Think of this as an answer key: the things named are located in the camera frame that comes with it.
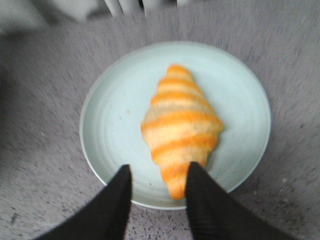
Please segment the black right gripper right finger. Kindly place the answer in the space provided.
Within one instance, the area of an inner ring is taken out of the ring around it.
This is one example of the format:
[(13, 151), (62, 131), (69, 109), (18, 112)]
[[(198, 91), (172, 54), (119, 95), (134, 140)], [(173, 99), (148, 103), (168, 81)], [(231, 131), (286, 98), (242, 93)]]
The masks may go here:
[(197, 162), (186, 181), (186, 212), (195, 240), (291, 240), (228, 195)]

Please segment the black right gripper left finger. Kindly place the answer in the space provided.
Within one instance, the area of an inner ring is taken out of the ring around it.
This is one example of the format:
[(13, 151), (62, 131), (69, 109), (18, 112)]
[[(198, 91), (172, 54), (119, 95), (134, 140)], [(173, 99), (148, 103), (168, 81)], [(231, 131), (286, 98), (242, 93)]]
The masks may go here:
[(123, 240), (131, 210), (132, 173), (122, 165), (111, 181), (78, 213), (38, 240)]

